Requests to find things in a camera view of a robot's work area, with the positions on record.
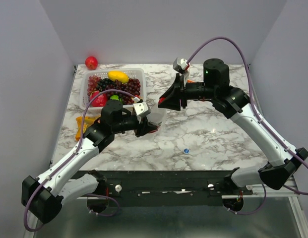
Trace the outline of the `bottle with red label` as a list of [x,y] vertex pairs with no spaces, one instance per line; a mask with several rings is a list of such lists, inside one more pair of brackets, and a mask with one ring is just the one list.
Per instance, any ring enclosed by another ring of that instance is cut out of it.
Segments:
[[162,110],[159,112],[152,112],[147,116],[148,122],[156,126],[155,130],[150,131],[149,133],[162,132],[166,122],[166,111]]

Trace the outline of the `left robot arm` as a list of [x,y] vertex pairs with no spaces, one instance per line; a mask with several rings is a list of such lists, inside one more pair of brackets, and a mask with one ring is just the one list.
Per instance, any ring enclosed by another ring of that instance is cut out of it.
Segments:
[[109,100],[101,116],[86,129],[82,137],[58,163],[36,178],[28,176],[22,182],[21,202],[25,206],[24,225],[32,213],[42,224],[49,223],[69,200],[82,195],[101,195],[105,178],[97,172],[88,172],[70,182],[73,175],[89,160],[109,146],[118,133],[133,131],[136,137],[156,132],[163,116],[153,112],[144,101],[133,104],[132,111],[118,100]]

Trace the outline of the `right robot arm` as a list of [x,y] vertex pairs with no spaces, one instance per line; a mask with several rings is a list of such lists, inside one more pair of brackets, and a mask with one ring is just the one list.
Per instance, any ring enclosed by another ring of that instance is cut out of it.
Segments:
[[169,89],[160,97],[158,107],[180,111],[189,100],[209,101],[227,119],[238,125],[256,143],[266,156],[264,166],[235,168],[224,177],[222,186],[228,194],[235,194],[241,187],[264,184],[279,190],[308,157],[305,148],[296,148],[283,139],[262,118],[249,96],[240,88],[230,85],[229,67],[220,59],[203,63],[203,82],[189,83],[189,63],[177,58],[173,63],[177,72]]

